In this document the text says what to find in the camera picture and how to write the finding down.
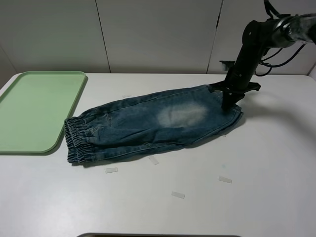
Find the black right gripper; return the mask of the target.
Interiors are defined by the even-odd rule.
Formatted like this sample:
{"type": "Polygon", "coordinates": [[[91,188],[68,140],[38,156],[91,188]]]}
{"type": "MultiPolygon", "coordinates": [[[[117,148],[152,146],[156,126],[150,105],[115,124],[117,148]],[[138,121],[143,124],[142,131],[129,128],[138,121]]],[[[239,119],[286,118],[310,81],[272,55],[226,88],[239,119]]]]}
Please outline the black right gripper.
{"type": "Polygon", "coordinates": [[[208,86],[209,91],[221,91],[222,92],[222,110],[229,110],[238,101],[245,97],[245,93],[255,90],[259,91],[261,85],[256,82],[250,82],[245,89],[235,89],[230,85],[226,85],[224,81],[212,83],[208,86]]]}

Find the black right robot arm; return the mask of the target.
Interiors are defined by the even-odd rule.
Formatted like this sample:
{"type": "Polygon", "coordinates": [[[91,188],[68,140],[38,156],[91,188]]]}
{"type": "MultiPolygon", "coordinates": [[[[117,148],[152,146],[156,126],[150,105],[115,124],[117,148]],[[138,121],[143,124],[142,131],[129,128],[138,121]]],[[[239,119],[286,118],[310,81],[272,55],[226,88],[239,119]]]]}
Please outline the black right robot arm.
{"type": "Polygon", "coordinates": [[[259,65],[269,69],[282,67],[295,58],[292,55],[285,62],[272,65],[263,58],[270,49],[284,48],[301,41],[304,44],[316,41],[316,15],[283,15],[278,19],[265,22],[251,21],[242,35],[242,47],[235,61],[228,65],[228,72],[223,81],[210,85],[210,91],[222,92],[222,109],[230,109],[245,97],[249,91],[259,91],[261,86],[251,82],[259,65]]]}

